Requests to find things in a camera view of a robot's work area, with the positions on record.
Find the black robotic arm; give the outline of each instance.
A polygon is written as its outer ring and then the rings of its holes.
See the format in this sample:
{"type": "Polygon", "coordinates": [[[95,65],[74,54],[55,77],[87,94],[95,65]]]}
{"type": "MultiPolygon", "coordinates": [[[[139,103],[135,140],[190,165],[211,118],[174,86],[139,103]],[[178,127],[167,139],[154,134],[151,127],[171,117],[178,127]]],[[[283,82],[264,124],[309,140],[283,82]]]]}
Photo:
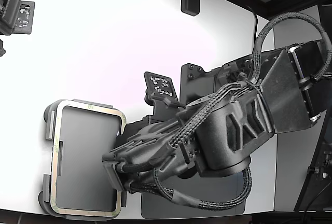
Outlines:
{"type": "Polygon", "coordinates": [[[225,210],[241,204],[251,190],[250,154],[274,134],[312,127],[331,103],[328,71],[332,44],[312,17],[289,12],[277,16],[259,33],[253,54],[206,73],[186,64],[181,74],[181,100],[172,80],[145,73],[145,101],[154,115],[129,124],[119,142],[103,155],[112,187],[148,192],[195,208],[225,210]],[[261,52],[268,32],[286,19],[314,25],[322,40],[261,52]],[[232,201],[202,201],[165,188],[161,181],[196,172],[201,177],[243,173],[243,190],[232,201]]]}

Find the wire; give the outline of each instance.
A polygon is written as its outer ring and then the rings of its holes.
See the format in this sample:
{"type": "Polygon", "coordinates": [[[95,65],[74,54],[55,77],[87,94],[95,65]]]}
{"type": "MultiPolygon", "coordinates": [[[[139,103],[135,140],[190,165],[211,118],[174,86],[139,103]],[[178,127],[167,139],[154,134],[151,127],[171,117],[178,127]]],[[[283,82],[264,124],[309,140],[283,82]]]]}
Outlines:
{"type": "Polygon", "coordinates": [[[214,77],[214,80],[213,80],[213,92],[215,93],[217,90],[216,90],[216,86],[217,86],[217,81],[218,81],[218,77],[219,77],[219,74],[220,74],[220,71],[223,69],[223,67],[220,67],[216,77],[214,77]]]}
{"type": "Polygon", "coordinates": [[[331,177],[328,176],[328,178],[330,179],[330,182],[309,202],[308,206],[306,207],[303,216],[302,216],[302,223],[305,222],[306,220],[306,214],[308,209],[310,208],[311,204],[328,188],[328,186],[330,186],[330,184],[332,183],[331,177]]]}
{"type": "Polygon", "coordinates": [[[20,217],[19,217],[19,219],[18,219],[18,221],[17,221],[17,224],[20,224],[20,223],[21,223],[22,216],[23,216],[23,213],[20,214],[20,217]]]}
{"type": "Polygon", "coordinates": [[[250,194],[251,191],[251,185],[252,185],[252,178],[249,167],[244,169],[242,171],[243,173],[243,189],[242,192],[233,200],[227,201],[227,202],[210,202],[210,201],[202,201],[196,198],[188,197],[180,192],[177,192],[178,196],[181,196],[182,200],[181,202],[175,202],[173,201],[173,193],[174,190],[164,188],[161,184],[159,178],[158,178],[158,171],[159,169],[156,167],[154,168],[154,181],[155,184],[159,190],[159,193],[161,196],[169,200],[170,202],[173,202],[175,204],[184,205],[184,206],[191,206],[196,207],[199,209],[204,210],[213,210],[213,211],[222,211],[234,208],[241,203],[243,203],[247,197],[250,194]]]}
{"type": "Polygon", "coordinates": [[[252,14],[254,15],[254,18],[255,18],[254,37],[253,37],[253,50],[254,50],[255,41],[257,38],[258,16],[257,16],[256,12],[249,5],[246,5],[246,7],[252,12],[252,14]]]}
{"type": "Polygon", "coordinates": [[[326,70],[328,69],[328,66],[331,62],[331,58],[332,58],[332,44],[331,41],[327,35],[327,33],[325,32],[324,28],[321,26],[321,24],[314,19],[311,16],[308,16],[306,14],[300,13],[300,12],[287,12],[284,14],[280,14],[279,16],[275,17],[274,19],[272,19],[270,22],[268,22],[267,25],[265,25],[265,27],[261,30],[261,32],[258,34],[257,39],[255,41],[255,45],[254,45],[254,50],[253,50],[253,69],[251,71],[251,75],[249,80],[253,83],[257,83],[258,82],[258,78],[259,78],[259,74],[260,74],[260,58],[261,58],[261,50],[262,50],[262,45],[263,42],[266,38],[266,36],[268,35],[268,33],[270,32],[270,30],[276,26],[278,23],[285,21],[287,19],[300,19],[300,20],[304,20],[308,23],[310,23],[311,25],[313,25],[321,34],[324,43],[325,43],[325,48],[326,48],[326,61],[325,64],[323,65],[323,67],[315,74],[313,75],[313,78],[316,81],[319,81],[320,78],[325,74],[326,70]]]}

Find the white surface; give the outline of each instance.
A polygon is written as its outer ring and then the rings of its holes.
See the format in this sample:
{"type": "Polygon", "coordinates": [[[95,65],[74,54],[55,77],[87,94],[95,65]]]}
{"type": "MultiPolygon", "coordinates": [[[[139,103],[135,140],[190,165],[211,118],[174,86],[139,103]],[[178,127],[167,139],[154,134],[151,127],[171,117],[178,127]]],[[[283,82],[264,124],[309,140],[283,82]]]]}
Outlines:
{"type": "MultiPolygon", "coordinates": [[[[183,64],[209,71],[252,48],[252,14],[225,0],[201,0],[196,17],[180,11],[181,0],[27,1],[36,2],[32,35],[2,38],[2,209],[43,213],[37,196],[51,168],[52,143],[45,140],[43,120],[49,104],[112,104],[128,122],[137,121],[152,113],[144,102],[145,71],[172,77],[179,94],[183,64]]],[[[260,19],[259,30],[266,22],[260,19]]],[[[271,33],[264,49],[273,48],[271,33]]],[[[272,139],[252,155],[246,213],[273,210],[275,152],[272,139]]],[[[119,218],[139,218],[140,195],[128,199],[119,218]]]]}

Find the white table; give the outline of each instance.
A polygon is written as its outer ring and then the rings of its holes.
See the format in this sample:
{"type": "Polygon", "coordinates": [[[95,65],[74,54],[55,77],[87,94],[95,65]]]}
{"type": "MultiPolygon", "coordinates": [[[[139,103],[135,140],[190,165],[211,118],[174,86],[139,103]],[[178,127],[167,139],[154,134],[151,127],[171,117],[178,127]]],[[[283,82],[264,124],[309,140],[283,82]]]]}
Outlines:
{"type": "MultiPolygon", "coordinates": [[[[179,94],[183,64],[209,71],[252,48],[251,13],[224,0],[201,0],[196,17],[180,11],[180,0],[26,1],[36,2],[32,35],[2,38],[0,209],[44,213],[37,196],[51,168],[43,120],[49,104],[111,104],[137,121],[152,113],[145,71],[171,77],[179,94]]],[[[272,34],[264,48],[274,48],[272,34]]],[[[275,160],[276,138],[253,153],[245,213],[273,210],[275,160]]],[[[141,218],[140,200],[129,196],[118,218],[141,218]]]]}

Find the black cable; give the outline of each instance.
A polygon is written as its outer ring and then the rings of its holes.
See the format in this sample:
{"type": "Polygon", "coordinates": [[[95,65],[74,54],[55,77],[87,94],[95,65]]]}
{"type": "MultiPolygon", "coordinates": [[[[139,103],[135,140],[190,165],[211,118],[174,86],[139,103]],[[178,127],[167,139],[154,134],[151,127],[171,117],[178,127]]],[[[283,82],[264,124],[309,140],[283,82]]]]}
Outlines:
{"type": "Polygon", "coordinates": [[[216,85],[217,85],[217,81],[218,81],[218,76],[220,74],[220,71],[222,70],[223,67],[220,67],[216,77],[214,78],[213,80],[213,92],[215,93],[217,90],[216,90],[216,85]]]}
{"type": "Polygon", "coordinates": [[[252,12],[252,14],[254,15],[254,18],[255,18],[254,37],[253,37],[253,49],[254,49],[255,41],[257,38],[258,16],[257,16],[256,12],[249,5],[246,5],[246,7],[252,12]]]}
{"type": "Polygon", "coordinates": [[[143,172],[150,171],[153,167],[149,164],[149,162],[139,163],[139,164],[125,164],[122,167],[124,173],[135,173],[135,172],[143,172]]]}
{"type": "Polygon", "coordinates": [[[272,19],[270,22],[268,22],[267,25],[265,25],[265,27],[261,30],[261,32],[258,34],[257,39],[255,41],[255,46],[254,46],[254,50],[253,50],[253,69],[251,71],[251,75],[249,80],[253,83],[257,83],[258,78],[259,78],[259,74],[260,74],[260,58],[261,58],[261,50],[262,50],[262,45],[263,42],[266,38],[266,36],[268,35],[268,33],[270,32],[270,30],[277,25],[278,23],[285,21],[287,19],[300,19],[300,20],[304,20],[308,23],[310,23],[311,25],[313,25],[321,34],[324,43],[325,43],[325,48],[326,48],[326,61],[325,64],[323,65],[323,67],[315,74],[313,75],[313,78],[316,81],[319,81],[320,78],[325,74],[330,62],[331,62],[331,58],[332,58],[332,44],[331,41],[327,35],[327,33],[325,32],[324,28],[321,26],[321,24],[315,20],[313,17],[308,16],[306,14],[300,13],[300,12],[287,12],[284,14],[280,14],[279,16],[275,17],[274,19],[272,19]]]}
{"type": "Polygon", "coordinates": [[[330,179],[330,182],[309,202],[308,206],[306,207],[303,216],[302,216],[302,223],[305,222],[306,220],[306,214],[308,209],[310,208],[311,204],[328,188],[328,186],[330,186],[330,184],[332,183],[331,177],[328,176],[328,178],[330,179]]]}
{"type": "MultiPolygon", "coordinates": [[[[159,169],[157,167],[154,168],[154,181],[159,190],[159,193],[164,198],[169,200],[170,202],[173,202],[173,196],[172,196],[170,189],[164,188],[164,186],[161,184],[161,182],[158,178],[158,171],[159,171],[159,169]]],[[[197,208],[204,209],[204,210],[213,210],[213,211],[227,210],[227,209],[234,208],[234,207],[240,205],[249,196],[250,191],[251,191],[251,185],[252,185],[252,179],[251,179],[251,173],[250,173],[249,167],[244,169],[242,171],[242,173],[243,173],[243,190],[240,193],[240,195],[238,195],[235,199],[227,201],[227,202],[210,202],[210,201],[198,200],[195,198],[191,198],[191,200],[186,200],[186,198],[184,197],[184,198],[182,198],[181,205],[192,206],[191,202],[189,202],[189,201],[193,200],[194,202],[199,202],[199,205],[196,206],[197,208]]]]}

